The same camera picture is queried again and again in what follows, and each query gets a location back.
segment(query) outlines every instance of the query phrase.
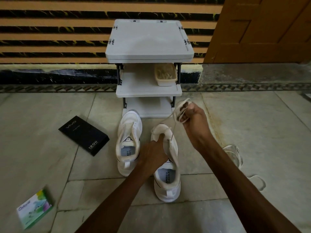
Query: tile floor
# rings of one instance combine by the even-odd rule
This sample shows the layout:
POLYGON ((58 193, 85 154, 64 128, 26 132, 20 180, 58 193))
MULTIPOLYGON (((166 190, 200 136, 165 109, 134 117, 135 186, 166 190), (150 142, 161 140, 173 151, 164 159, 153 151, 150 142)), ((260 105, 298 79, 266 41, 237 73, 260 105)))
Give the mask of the tile floor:
MULTIPOLYGON (((297 92, 183 93, 204 108, 222 145, 236 144, 245 175, 302 232, 311 232, 311 103, 297 92), (260 188, 262 183, 252 180, 260 188)), ((46 187, 55 207, 26 232, 73 233, 124 178, 115 159, 122 99, 114 93, 0 94, 0 229, 21 232, 16 208, 46 187), (75 115, 108 134, 92 157, 58 131, 75 115)), ((141 142, 161 119, 143 119, 141 142)), ((153 178, 119 232, 245 232, 218 180, 176 127, 182 190, 164 204, 153 178)))

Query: black box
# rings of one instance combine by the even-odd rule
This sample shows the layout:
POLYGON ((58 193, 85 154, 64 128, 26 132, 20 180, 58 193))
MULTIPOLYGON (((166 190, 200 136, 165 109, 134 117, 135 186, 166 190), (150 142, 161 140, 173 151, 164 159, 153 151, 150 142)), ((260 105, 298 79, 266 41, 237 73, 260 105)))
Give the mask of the black box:
POLYGON ((78 116, 75 116, 59 130, 93 156, 109 141, 109 137, 105 133, 78 116))

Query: shoe rack shelf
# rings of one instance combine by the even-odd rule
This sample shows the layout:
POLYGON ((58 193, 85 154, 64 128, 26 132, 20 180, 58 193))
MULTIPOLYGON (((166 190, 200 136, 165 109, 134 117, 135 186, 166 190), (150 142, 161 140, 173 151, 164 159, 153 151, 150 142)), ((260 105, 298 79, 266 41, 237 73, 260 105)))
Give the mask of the shoe rack shelf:
POLYGON ((181 96, 181 62, 194 51, 179 21, 117 19, 106 49, 109 63, 117 66, 116 95, 123 98, 123 115, 135 110, 141 118, 166 118, 181 96), (160 87, 155 63, 174 63, 177 81, 160 87))

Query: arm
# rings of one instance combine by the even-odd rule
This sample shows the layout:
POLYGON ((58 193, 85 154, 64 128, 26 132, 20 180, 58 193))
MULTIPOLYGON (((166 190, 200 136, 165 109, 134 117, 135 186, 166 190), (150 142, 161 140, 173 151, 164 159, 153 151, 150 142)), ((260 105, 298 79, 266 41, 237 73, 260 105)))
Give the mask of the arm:
POLYGON ((142 146, 139 161, 130 175, 118 186, 80 226, 76 233, 117 232, 126 212, 144 182, 168 157, 163 149, 164 134, 158 141, 142 146))
POLYGON ((204 111, 190 103, 181 121, 194 148, 203 156, 226 192, 247 232, 300 232, 234 165, 212 136, 204 111))

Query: striped wall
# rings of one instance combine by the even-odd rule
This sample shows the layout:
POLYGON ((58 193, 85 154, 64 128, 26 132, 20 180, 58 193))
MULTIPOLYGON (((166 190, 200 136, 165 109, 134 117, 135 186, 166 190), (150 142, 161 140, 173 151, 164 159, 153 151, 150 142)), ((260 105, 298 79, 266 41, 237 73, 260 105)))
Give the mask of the striped wall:
POLYGON ((115 19, 180 20, 202 63, 224 0, 0 0, 0 64, 107 63, 115 19))

